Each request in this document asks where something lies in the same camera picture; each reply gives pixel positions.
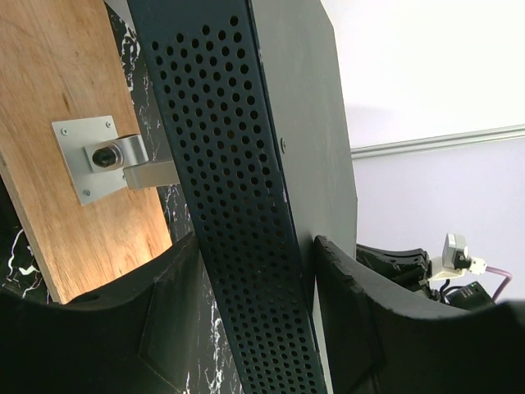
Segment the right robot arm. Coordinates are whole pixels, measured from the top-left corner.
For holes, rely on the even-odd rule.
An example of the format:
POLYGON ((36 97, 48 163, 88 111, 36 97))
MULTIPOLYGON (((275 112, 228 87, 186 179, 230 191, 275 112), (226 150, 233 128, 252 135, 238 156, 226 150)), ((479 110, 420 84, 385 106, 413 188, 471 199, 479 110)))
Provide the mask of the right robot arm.
POLYGON ((479 282, 451 286, 450 279, 446 279, 439 289, 432 289, 431 260, 421 248, 392 251, 357 245, 356 257, 362 265, 426 299, 469 311, 495 304, 479 282))

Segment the dark grey network switch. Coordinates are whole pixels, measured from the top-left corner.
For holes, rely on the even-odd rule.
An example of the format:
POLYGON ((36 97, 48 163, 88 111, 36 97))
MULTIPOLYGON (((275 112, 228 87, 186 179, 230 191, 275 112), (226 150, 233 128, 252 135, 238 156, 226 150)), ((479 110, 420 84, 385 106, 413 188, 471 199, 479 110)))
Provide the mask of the dark grey network switch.
POLYGON ((313 241, 356 244, 335 32, 319 1, 132 1, 242 387, 324 393, 313 241))

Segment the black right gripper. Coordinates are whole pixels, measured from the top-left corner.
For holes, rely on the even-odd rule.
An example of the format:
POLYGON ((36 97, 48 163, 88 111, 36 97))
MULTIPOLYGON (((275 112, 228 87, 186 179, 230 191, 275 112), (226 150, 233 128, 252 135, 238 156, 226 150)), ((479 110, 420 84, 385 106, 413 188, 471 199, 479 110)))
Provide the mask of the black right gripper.
POLYGON ((408 291, 429 300, 443 301, 440 292, 430 287, 431 260, 421 248, 392 251, 357 244, 356 258, 362 265, 408 291))

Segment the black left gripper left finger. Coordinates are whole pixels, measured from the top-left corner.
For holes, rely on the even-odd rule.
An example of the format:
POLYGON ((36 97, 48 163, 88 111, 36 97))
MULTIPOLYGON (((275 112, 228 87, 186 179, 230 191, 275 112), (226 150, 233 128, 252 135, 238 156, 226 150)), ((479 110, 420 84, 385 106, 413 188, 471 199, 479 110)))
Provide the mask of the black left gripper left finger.
POLYGON ((4 393, 182 393, 201 281, 194 234, 65 305, 1 293, 4 393))

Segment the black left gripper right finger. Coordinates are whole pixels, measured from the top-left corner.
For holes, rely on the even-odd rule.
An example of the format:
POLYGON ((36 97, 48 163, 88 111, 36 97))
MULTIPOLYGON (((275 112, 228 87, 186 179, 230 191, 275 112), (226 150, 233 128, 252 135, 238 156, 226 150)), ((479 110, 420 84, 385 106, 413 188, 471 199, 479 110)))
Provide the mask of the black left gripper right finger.
POLYGON ((313 250, 334 392, 523 392, 523 302, 465 311, 404 289, 325 236, 313 250))

